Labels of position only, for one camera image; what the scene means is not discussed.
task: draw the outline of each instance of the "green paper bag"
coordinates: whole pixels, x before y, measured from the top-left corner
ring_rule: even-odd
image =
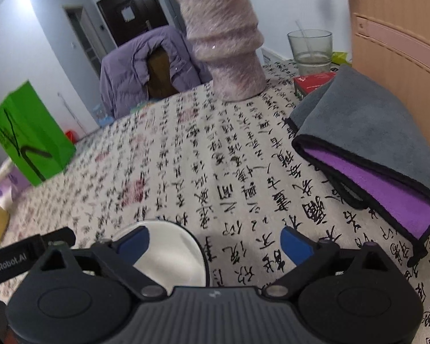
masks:
[[[30,82],[0,105],[0,144],[33,186],[61,172],[76,150]]]

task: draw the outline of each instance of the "plush vase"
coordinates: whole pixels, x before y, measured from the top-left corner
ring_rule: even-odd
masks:
[[[242,101],[266,88],[255,50],[264,42],[250,0],[177,0],[197,59],[207,63],[215,94]]]

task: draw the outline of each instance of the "calligraphy tablecloth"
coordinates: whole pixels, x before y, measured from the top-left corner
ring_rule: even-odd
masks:
[[[284,226],[346,248],[374,240],[424,303],[414,343],[430,344],[430,238],[429,255],[408,269],[408,241],[374,211],[349,207],[296,154],[283,122],[299,102],[295,71],[266,66],[266,91],[239,103],[217,100],[206,84],[88,136],[62,174],[24,193],[2,246],[69,226],[83,248],[157,217],[196,236],[214,286],[263,287],[294,267],[280,248]],[[0,286],[0,298],[20,280]]]

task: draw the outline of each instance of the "gray towel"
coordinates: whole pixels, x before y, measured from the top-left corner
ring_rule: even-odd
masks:
[[[291,113],[295,150],[355,208],[376,210],[413,244],[430,235],[430,146],[401,101],[349,66]]]

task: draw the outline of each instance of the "dark brown front door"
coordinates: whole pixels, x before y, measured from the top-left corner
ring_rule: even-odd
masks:
[[[97,4],[118,46],[168,24],[158,0],[101,0]]]

